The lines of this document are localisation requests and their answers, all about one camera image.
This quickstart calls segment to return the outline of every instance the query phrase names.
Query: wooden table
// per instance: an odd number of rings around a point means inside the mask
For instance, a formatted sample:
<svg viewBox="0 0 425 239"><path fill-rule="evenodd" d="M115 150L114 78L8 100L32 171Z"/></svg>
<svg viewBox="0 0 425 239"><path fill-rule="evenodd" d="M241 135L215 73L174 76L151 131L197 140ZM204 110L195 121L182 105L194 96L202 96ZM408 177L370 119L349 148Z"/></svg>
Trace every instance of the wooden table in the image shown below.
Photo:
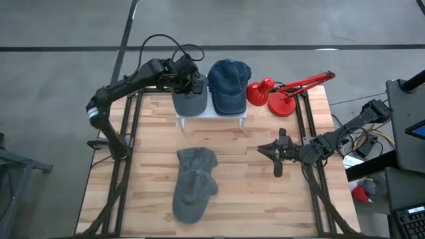
<svg viewBox="0 0 425 239"><path fill-rule="evenodd" d="M333 130L323 86L313 88L309 95L317 134ZM116 129L120 128L124 106L125 99L112 106L110 119ZM258 145L277 138L280 127L300 143L295 112L279 118L267 106L249 105L243 130L235 120L193 119L182 131L170 94L143 95L122 236L317 236L310 191L299 163L286 162L283 176L275 178L272 162L256 151ZM216 153L218 166L212 177L218 183L218 194L210 198L199 222L181 224L171 206L179 168L176 151L189 147L208 147ZM109 154L107 149L97 151L94 162ZM91 170L77 232L84 231L105 205L112 166L108 160ZM340 157L329 158L325 174L333 204L359 231ZM323 205L321 211L327 228Z"/></svg>

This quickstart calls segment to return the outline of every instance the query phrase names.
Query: concrete floor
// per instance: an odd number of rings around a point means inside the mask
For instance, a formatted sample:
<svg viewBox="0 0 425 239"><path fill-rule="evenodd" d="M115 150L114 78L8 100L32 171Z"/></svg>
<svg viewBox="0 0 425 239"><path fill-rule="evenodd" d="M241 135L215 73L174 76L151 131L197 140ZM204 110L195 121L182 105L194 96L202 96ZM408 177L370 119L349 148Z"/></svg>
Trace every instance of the concrete floor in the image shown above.
<svg viewBox="0 0 425 239"><path fill-rule="evenodd" d="M0 47L119 46L130 5L3 0ZM425 16L415 0L140 0L128 44L140 45L153 33L205 45L424 44ZM155 39L149 45L172 44ZM170 55L146 52L143 59ZM206 73L215 61L233 58L251 66L252 81L272 76L282 82L332 70L337 77L325 88L332 113L345 123L371 98L350 100L383 93L387 80L415 75L424 57L425 50L208 51L199 68ZM33 175L12 238L73 234L93 155L86 141L97 134L84 107L110 82L116 58L117 52L0 52L4 145L54 164L51 175ZM135 52L125 54L121 76L133 72L136 58ZM392 137L390 124L381 130ZM388 236L385 216L358 209L363 232Z"/></svg>

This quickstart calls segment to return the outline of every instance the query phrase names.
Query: gray baseball cap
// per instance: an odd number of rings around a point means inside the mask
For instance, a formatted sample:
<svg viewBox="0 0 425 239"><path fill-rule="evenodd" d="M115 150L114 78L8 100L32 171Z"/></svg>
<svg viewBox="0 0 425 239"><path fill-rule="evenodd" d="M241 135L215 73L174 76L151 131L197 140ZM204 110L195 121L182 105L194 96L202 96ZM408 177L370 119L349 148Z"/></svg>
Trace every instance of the gray baseball cap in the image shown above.
<svg viewBox="0 0 425 239"><path fill-rule="evenodd" d="M197 116L205 111L207 108L207 85L208 79L205 75L199 74L199 77L193 76L193 80L203 81L202 94L176 94L171 93L175 111L180 116Z"/></svg>
<svg viewBox="0 0 425 239"><path fill-rule="evenodd" d="M188 170L177 180L173 197L173 214L184 223L196 223L207 208L211 195L218 192L218 185L207 172Z"/></svg>

